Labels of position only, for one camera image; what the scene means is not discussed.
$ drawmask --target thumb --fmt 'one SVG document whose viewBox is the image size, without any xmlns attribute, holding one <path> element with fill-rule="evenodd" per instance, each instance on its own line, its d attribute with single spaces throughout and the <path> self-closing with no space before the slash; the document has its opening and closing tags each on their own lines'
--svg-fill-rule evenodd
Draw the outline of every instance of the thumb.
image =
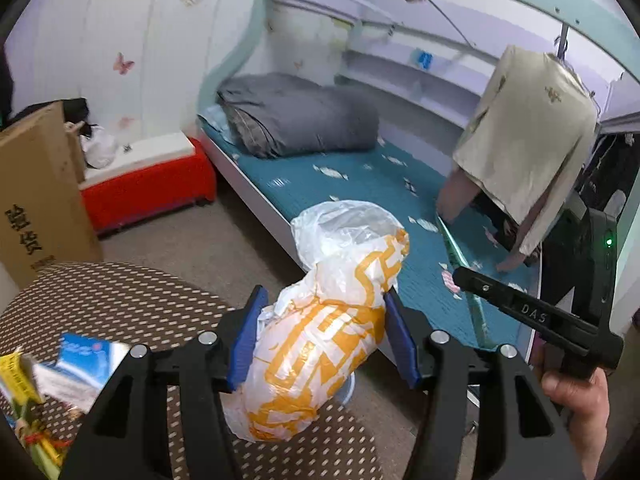
<svg viewBox="0 0 640 480">
<path fill-rule="evenodd" d="M 580 415 L 592 415 L 600 404 L 601 391 L 596 385 L 557 372 L 542 377 L 542 389 L 553 402 Z"/>
</svg>

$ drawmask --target butterfly wall sticker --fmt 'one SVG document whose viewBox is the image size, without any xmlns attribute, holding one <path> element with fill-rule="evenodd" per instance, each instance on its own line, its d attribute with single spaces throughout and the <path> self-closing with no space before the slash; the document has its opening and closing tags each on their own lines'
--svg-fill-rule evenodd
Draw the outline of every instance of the butterfly wall sticker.
<svg viewBox="0 0 640 480">
<path fill-rule="evenodd" d="M 120 75 L 125 75 L 131 70 L 136 63 L 133 61 L 124 61 L 124 55 L 119 52 L 118 57 L 116 58 L 115 63 L 113 64 L 113 69 L 120 73 Z"/>
</svg>

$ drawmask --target clothes hanger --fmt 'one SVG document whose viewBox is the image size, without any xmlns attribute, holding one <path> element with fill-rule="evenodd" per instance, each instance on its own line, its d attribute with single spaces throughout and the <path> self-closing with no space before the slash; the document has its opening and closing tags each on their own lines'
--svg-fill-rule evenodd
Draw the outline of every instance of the clothes hanger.
<svg viewBox="0 0 640 480">
<path fill-rule="evenodd" d="M 595 99 L 595 95 L 596 92 L 589 90 L 589 88 L 587 87 L 587 85 L 584 84 L 584 82 L 582 81 L 582 79 L 580 78 L 580 76 L 577 74 L 577 72 L 574 70 L 574 67 L 571 66 L 566 59 L 564 58 L 564 55 L 566 54 L 566 51 L 569 50 L 569 40 L 567 40 L 566 38 L 566 33 L 568 31 L 568 26 L 567 25 L 562 25 L 562 34 L 560 36 L 558 36 L 557 38 L 555 38 L 554 40 L 554 46 L 558 46 L 558 54 L 551 54 L 553 56 L 553 58 L 560 64 L 562 65 L 562 67 L 564 67 L 565 70 L 567 70 L 567 72 L 569 72 L 569 74 L 571 74 L 571 76 L 576 80 L 576 82 L 580 85 L 580 87 L 587 92 L 587 94 L 589 95 L 591 102 L 593 103 L 593 105 L 596 107 L 596 109 L 598 110 L 598 118 L 600 118 L 600 114 L 602 113 L 602 110 L 600 108 L 600 105 L 598 104 L 598 102 Z"/>
</svg>

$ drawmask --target floor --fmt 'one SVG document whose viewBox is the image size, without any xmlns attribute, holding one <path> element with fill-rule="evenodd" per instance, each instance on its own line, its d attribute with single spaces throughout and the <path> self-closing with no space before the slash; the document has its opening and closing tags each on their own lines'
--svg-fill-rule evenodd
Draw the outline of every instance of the floor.
<svg viewBox="0 0 640 480">
<path fill-rule="evenodd" d="M 141 222 L 102 244 L 107 261 L 164 270 L 237 306 L 257 283 L 274 300 L 303 276 L 224 181 L 215 203 Z M 425 406 L 426 396 L 409 390 L 380 352 L 357 370 L 349 409 L 376 437 L 385 480 L 402 478 Z M 460 479 L 470 478 L 474 451 L 472 435 L 465 441 Z"/>
</svg>

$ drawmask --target polka dot tablecloth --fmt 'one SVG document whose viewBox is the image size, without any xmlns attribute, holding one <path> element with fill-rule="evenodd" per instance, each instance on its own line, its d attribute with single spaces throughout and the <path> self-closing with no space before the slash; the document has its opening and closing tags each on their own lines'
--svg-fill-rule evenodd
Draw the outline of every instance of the polka dot tablecloth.
<svg viewBox="0 0 640 480">
<path fill-rule="evenodd" d="M 64 264 L 42 272 L 0 317 L 0 355 L 23 351 L 55 361 L 60 336 L 74 332 L 152 350 L 183 345 L 233 310 L 219 297 L 160 270 L 130 264 Z M 174 479 L 189 477 L 180 428 L 180 391 L 167 388 L 167 428 Z M 9 406 L 0 406 L 9 413 Z M 74 438 L 81 420 L 47 399 L 42 419 L 57 438 Z M 232 439 L 243 480 L 381 480 L 374 439 L 339 403 L 288 442 Z"/>
</svg>

